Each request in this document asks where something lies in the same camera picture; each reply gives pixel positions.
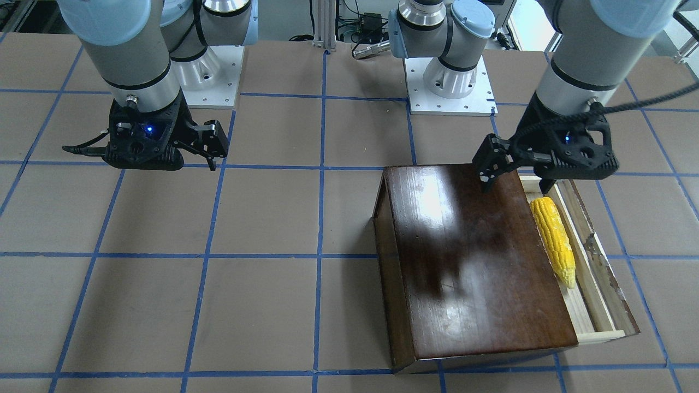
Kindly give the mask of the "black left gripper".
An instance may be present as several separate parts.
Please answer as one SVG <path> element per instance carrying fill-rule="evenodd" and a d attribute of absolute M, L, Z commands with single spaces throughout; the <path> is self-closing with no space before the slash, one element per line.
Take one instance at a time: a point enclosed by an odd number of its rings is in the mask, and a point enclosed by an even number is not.
<path fill-rule="evenodd" d="M 566 120 L 542 104 L 537 94 L 532 95 L 510 141 L 487 134 L 472 163 L 484 193 L 518 164 L 534 168 L 541 177 L 542 194 L 548 194 L 560 179 L 601 180 L 620 167 L 603 114 Z"/>

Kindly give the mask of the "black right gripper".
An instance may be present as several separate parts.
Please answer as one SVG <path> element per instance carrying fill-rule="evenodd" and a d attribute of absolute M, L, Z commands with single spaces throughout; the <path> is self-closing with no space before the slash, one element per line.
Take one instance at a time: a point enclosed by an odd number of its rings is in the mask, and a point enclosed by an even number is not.
<path fill-rule="evenodd" d="M 164 109 L 140 112 L 113 100 L 108 115 L 110 141 L 103 160 L 120 169 L 177 171 L 182 169 L 183 148 L 205 158 L 210 171 L 216 158 L 226 158 L 229 139 L 218 120 L 195 126 L 184 94 Z"/>

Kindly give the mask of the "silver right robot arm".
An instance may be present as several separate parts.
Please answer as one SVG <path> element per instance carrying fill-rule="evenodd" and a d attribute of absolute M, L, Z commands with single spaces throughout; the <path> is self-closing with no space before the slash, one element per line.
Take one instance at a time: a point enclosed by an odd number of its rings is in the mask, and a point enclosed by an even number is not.
<path fill-rule="evenodd" d="M 108 126 L 63 150 L 98 157 L 118 169 L 177 171 L 182 151 L 202 156 L 211 171 L 229 153 L 217 120 L 197 124 L 188 94 L 235 89 L 233 65 L 216 48 L 242 48 L 259 38 L 257 1 L 60 1 L 112 92 Z"/>

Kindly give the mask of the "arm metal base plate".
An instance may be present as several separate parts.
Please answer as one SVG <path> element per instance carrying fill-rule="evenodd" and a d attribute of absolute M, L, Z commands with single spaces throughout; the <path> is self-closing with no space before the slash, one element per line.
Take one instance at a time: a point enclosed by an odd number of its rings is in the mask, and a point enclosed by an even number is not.
<path fill-rule="evenodd" d="M 499 110 L 483 57 L 466 72 L 437 58 L 404 60 L 410 112 L 414 115 L 496 115 Z"/>
<path fill-rule="evenodd" d="M 210 46 L 198 59 L 172 61 L 189 107 L 234 109 L 244 54 L 244 46 Z"/>

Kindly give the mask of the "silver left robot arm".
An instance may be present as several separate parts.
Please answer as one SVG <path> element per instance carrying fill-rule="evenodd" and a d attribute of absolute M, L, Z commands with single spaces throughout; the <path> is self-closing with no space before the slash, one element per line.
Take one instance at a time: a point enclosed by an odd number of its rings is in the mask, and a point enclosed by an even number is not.
<path fill-rule="evenodd" d="M 548 192 L 556 181 L 601 180 L 620 167 L 606 115 L 661 104 L 697 91 L 697 83 L 626 104 L 607 105 L 632 67 L 671 20 L 697 35 L 682 14 L 696 1 L 541 1 L 553 30 L 549 58 L 514 134 L 489 134 L 472 162 L 484 192 L 497 177 L 527 166 Z M 471 92 L 477 62 L 495 19 L 480 1 L 400 1 L 389 13 L 391 52 L 429 58 L 432 93 L 459 99 Z"/>

